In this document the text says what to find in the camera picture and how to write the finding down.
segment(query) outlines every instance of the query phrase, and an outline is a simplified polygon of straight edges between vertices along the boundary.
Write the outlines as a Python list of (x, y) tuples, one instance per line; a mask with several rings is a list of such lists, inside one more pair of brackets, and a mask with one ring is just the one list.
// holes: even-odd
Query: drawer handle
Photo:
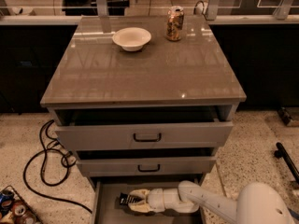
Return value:
[(138, 171), (140, 173), (158, 172), (158, 171), (160, 171), (160, 164), (158, 164), (156, 169), (141, 169), (141, 165), (138, 165)]
[(157, 138), (154, 138), (154, 139), (140, 139), (140, 138), (137, 138), (137, 134), (134, 133), (133, 138), (136, 142), (159, 142), (162, 138), (162, 135), (161, 135), (161, 133), (158, 133)]

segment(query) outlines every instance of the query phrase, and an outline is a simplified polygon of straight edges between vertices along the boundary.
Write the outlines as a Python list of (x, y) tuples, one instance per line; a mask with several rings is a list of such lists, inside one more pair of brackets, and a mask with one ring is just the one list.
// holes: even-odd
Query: speckled floor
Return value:
[[(26, 188), (22, 173), (25, 164), (38, 151), (39, 130), (50, 120), (49, 114), (0, 114), (0, 189), (12, 185), (37, 212), (44, 223), (90, 223), (85, 209), (37, 196)], [(235, 114), (233, 131), (217, 153), (217, 165), (206, 176), (203, 187), (234, 200), (248, 183), (264, 182), (274, 188), (293, 211), (299, 212), (299, 188), (283, 159), (273, 153), (281, 142), (296, 164), (299, 163), (299, 128), (286, 127), (276, 111), (240, 111)], [(75, 166), (69, 178), (59, 187), (46, 187), (39, 178), (42, 157), (30, 165), (28, 180), (38, 191), (83, 203), (93, 209), (94, 192)], [(51, 154), (46, 178), (55, 182), (64, 176), (60, 159)], [(206, 223), (225, 223), (213, 213), (204, 211)]]

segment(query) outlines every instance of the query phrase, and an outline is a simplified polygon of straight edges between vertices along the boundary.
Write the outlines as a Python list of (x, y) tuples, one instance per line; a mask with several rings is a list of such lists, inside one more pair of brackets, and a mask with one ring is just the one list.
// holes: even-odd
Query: bowl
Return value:
[(115, 44), (126, 51), (137, 51), (143, 48), (151, 39), (147, 30), (139, 27), (128, 27), (119, 30), (112, 36)]

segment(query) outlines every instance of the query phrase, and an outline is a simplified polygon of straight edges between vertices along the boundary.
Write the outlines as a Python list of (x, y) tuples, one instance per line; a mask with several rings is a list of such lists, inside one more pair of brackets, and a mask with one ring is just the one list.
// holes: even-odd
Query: black cable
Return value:
[[(26, 173), (27, 173), (27, 169), (29, 167), (29, 165), (31, 164), (31, 162), (37, 158), (38, 156), (40, 155), (44, 155), (44, 160), (43, 160), (43, 163), (42, 163), (42, 166), (41, 166), (41, 169), (40, 169), (40, 177), (41, 177), (41, 180), (42, 182), (47, 185), (47, 186), (50, 186), (50, 187), (54, 187), (54, 186), (58, 186), (60, 184), (62, 184), (63, 182), (65, 182), (65, 180), (68, 178), (69, 174), (70, 174), (70, 168), (72, 166), (75, 165), (75, 161), (72, 162), (72, 163), (69, 163), (68, 159), (70, 156), (71, 156), (71, 153), (70, 152), (67, 152), (66, 154), (64, 154), (60, 149), (57, 149), (55, 147), (57, 146), (60, 146), (61, 144), (59, 143), (59, 141), (56, 139), (56, 138), (53, 138), (49, 135), (49, 127), (50, 125), (54, 122), (54, 120), (50, 120), (48, 121), (47, 123), (45, 123), (42, 128), (40, 129), (40, 132), (39, 132), (39, 140), (40, 140), (40, 143), (43, 147), (43, 150), (36, 153), (28, 162), (27, 164), (25, 165), (25, 168), (24, 168), (24, 171), (23, 171), (23, 181), (26, 185), (26, 187), (31, 190), (33, 193), (41, 196), (41, 197), (44, 197), (44, 198), (48, 198), (48, 199), (52, 199), (52, 200), (55, 200), (55, 201), (59, 201), (59, 202), (65, 202), (65, 203), (72, 203), (72, 204), (75, 204), (75, 205), (78, 205), (82, 208), (84, 208), (85, 210), (87, 210), (88, 212), (92, 213), (93, 211), (88, 208), (87, 206), (83, 205), (82, 203), (77, 203), (77, 202), (74, 202), (74, 201), (71, 201), (71, 200), (67, 200), (67, 199), (62, 199), (62, 198), (56, 198), (56, 197), (51, 197), (49, 195), (46, 195), (46, 194), (43, 194), (43, 193), (40, 193), (38, 191), (36, 191), (35, 189), (33, 189), (28, 181), (27, 181), (27, 178), (26, 178)], [(45, 131), (45, 135), (51, 140), (47, 147), (45, 146), (44, 144), (44, 141), (43, 141), (43, 132)], [(45, 171), (46, 171), (46, 166), (47, 166), (47, 158), (48, 158), (48, 153), (49, 152), (55, 152), (55, 153), (59, 153), (61, 156), (62, 156), (62, 160), (61, 160), (61, 163), (62, 163), (62, 166), (66, 169), (66, 172), (65, 172), (65, 175), (64, 175), (64, 178), (60, 181), (58, 181), (57, 183), (48, 183), (44, 177), (44, 174), (45, 174)]]

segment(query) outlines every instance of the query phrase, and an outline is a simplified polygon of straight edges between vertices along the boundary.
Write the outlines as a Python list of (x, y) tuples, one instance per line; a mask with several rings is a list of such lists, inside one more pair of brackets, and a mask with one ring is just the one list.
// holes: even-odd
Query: white robotic arm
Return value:
[(294, 224), (278, 193), (263, 183), (245, 186), (237, 202), (190, 181), (182, 181), (177, 189), (134, 190), (130, 195), (142, 198), (141, 202), (129, 203), (129, 207), (137, 212), (174, 209), (179, 213), (192, 213), (202, 206), (232, 224)]

